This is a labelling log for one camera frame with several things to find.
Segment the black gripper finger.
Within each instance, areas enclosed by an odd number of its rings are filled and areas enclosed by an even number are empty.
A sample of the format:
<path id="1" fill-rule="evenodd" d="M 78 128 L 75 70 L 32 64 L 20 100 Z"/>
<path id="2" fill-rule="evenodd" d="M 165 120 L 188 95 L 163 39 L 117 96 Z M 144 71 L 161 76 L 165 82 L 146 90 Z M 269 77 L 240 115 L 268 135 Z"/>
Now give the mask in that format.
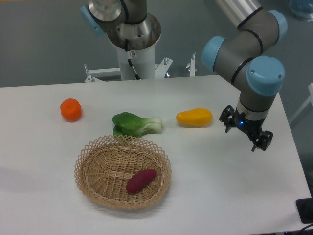
<path id="1" fill-rule="evenodd" d="M 252 152 L 255 149 L 261 149 L 266 151 L 266 149 L 270 146 L 273 138 L 273 133 L 270 131 L 258 130 L 255 134 L 251 136 L 251 141 L 253 142 L 253 147 L 251 149 Z"/>
<path id="2" fill-rule="evenodd" d="M 231 128 L 235 127 L 234 115 L 235 115 L 234 108 L 231 105 L 227 105 L 223 109 L 219 117 L 219 121 L 222 122 L 225 126 L 226 133 L 228 133 Z"/>

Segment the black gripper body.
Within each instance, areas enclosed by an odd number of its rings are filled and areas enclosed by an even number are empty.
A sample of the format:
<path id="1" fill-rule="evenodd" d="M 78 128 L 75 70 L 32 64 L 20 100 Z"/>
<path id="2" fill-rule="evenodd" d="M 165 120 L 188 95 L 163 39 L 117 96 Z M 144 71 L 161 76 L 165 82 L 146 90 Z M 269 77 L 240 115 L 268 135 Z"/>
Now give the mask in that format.
<path id="1" fill-rule="evenodd" d="M 234 116 L 236 127 L 251 138 L 260 135 L 264 120 L 264 118 L 260 120 L 246 119 L 246 114 L 244 112 L 239 113 L 238 111 L 235 112 Z"/>

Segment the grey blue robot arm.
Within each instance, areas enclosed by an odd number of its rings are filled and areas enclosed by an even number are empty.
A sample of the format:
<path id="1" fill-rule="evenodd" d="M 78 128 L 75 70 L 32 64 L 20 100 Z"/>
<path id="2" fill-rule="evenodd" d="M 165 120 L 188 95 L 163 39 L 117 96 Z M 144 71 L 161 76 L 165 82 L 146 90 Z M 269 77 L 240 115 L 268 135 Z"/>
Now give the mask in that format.
<path id="1" fill-rule="evenodd" d="M 263 52 L 281 40 L 288 29 L 285 17 L 265 11 L 256 0 L 220 0 L 221 10 L 237 27 L 233 40 L 211 38 L 203 48 L 201 61 L 240 91 L 235 108 L 227 106 L 220 121 L 226 131 L 237 128 L 266 150 L 273 134 L 262 124 L 282 87 L 282 63 Z M 161 36 L 158 19 L 147 12 L 144 0 L 90 0 L 81 14 L 96 35 L 107 35 L 116 48 L 123 80 L 154 79 L 155 44 Z"/>

